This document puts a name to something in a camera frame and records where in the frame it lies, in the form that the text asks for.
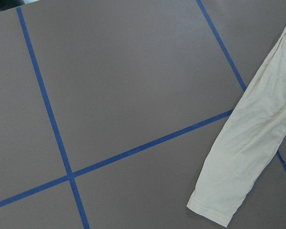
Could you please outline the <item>cream long-sleeve graphic shirt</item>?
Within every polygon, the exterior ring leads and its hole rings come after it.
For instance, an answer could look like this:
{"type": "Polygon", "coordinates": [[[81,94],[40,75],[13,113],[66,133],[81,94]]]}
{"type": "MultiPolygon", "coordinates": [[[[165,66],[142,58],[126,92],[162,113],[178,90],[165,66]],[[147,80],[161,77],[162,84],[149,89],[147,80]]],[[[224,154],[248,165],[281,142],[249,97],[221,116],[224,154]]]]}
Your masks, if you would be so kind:
{"type": "Polygon", "coordinates": [[[227,227],[286,136],[286,26],[206,157],[187,207],[227,227]]]}

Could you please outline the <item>blue tape line lengthwise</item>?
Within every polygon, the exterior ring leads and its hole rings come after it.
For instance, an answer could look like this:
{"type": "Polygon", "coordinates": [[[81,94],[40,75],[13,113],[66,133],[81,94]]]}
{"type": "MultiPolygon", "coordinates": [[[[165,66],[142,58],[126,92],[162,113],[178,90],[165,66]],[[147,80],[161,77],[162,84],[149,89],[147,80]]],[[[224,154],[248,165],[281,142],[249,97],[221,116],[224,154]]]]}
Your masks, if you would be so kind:
{"type": "Polygon", "coordinates": [[[62,162],[63,162],[64,168],[66,171],[66,176],[67,176],[68,182],[70,184],[72,194],[73,194],[73,197],[74,197],[74,200],[75,200],[75,203],[76,203],[76,206],[77,206],[77,209],[78,209],[81,221],[82,221],[82,225],[85,229],[89,229],[90,225],[89,225],[89,222],[88,222],[88,219],[86,216],[86,212],[85,212],[82,200],[81,200],[81,196],[79,194],[79,190],[78,190],[78,187],[77,187],[77,184],[75,181],[75,176],[74,176],[74,173],[72,171],[72,168],[71,168],[71,165],[70,165],[70,162],[69,162],[69,159],[68,159],[65,147],[64,147],[64,143],[63,143],[63,140],[61,138],[61,134],[59,132],[59,128],[58,128],[58,125],[57,125],[57,122],[55,119],[55,115],[54,115],[52,107],[51,107],[51,103],[50,103],[50,100],[49,100],[49,97],[47,94],[47,90],[46,90],[46,87],[45,87],[45,84],[44,84],[44,81],[43,81],[43,78],[42,78],[42,75],[40,72],[38,61],[36,59],[34,48],[33,48],[33,45],[31,43],[31,39],[29,36],[29,32],[28,32],[28,29],[26,26],[26,22],[25,22],[21,7],[17,7],[16,10],[17,10],[20,25],[22,28],[23,36],[24,36],[24,39],[25,39],[25,42],[26,42],[26,45],[28,48],[28,52],[30,55],[32,66],[33,66],[33,69],[34,69],[34,72],[35,72],[35,75],[37,78],[37,82],[38,82],[38,85],[39,85],[39,88],[41,91],[41,95],[42,95],[42,98],[43,98],[43,101],[44,101],[44,104],[46,107],[46,111],[47,111],[47,114],[48,114],[48,117],[50,120],[50,124],[51,124],[52,130],[53,130],[53,133],[54,133],[54,136],[55,136],[55,139],[56,139],[59,151],[60,151],[62,162]]]}

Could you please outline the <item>blue tape line crosswise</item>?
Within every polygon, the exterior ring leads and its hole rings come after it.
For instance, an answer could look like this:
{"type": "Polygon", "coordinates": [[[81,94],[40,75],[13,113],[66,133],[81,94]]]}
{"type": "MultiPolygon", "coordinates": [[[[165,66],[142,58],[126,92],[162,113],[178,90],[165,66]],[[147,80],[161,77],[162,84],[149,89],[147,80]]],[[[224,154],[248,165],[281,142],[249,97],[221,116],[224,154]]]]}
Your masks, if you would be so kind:
{"type": "MultiPolygon", "coordinates": [[[[188,127],[183,128],[181,130],[175,131],[175,132],[173,132],[171,134],[165,135],[165,136],[163,136],[161,138],[155,139],[155,140],[153,140],[151,142],[145,143],[145,144],[143,144],[141,146],[135,147],[133,149],[130,149],[130,150],[125,151],[123,153],[120,153],[118,155],[112,156],[112,157],[110,157],[108,159],[105,159],[103,161],[97,162],[97,163],[95,163],[93,165],[90,165],[88,167],[85,167],[85,168],[82,168],[80,170],[77,170],[77,171],[73,172],[72,178],[82,176],[82,175],[87,174],[89,172],[92,172],[92,171],[94,171],[96,169],[104,167],[104,166],[106,166],[108,164],[111,164],[111,163],[116,162],[118,160],[124,159],[126,157],[131,156],[131,155],[134,155],[136,153],[144,151],[144,150],[146,150],[148,148],[151,148],[153,146],[159,145],[159,144],[164,143],[166,141],[169,141],[169,140],[171,140],[173,138],[176,138],[178,136],[184,135],[186,133],[189,133],[189,132],[191,132],[193,130],[196,130],[198,128],[201,128],[203,126],[206,126],[206,125],[211,124],[213,122],[216,122],[218,120],[221,120],[221,119],[223,119],[225,117],[230,116],[232,114],[232,112],[233,112],[233,110],[228,110],[228,111],[226,111],[224,113],[218,114],[216,116],[213,116],[211,118],[203,120],[203,121],[201,121],[199,123],[196,123],[194,125],[188,126],[188,127]]],[[[47,189],[49,189],[51,187],[57,186],[57,185],[59,185],[61,183],[67,182],[68,180],[69,180],[68,176],[63,176],[63,177],[57,178],[55,180],[52,180],[50,182],[47,182],[45,184],[42,184],[40,186],[34,187],[32,189],[29,189],[27,191],[24,191],[24,192],[21,192],[19,194],[16,194],[16,195],[14,195],[12,197],[9,197],[7,199],[1,200],[0,201],[0,208],[3,207],[3,206],[6,206],[8,204],[11,204],[13,202],[16,202],[16,201],[18,201],[20,199],[23,199],[23,198],[32,196],[32,195],[34,195],[36,193],[39,193],[41,191],[47,190],[47,189]]]]}

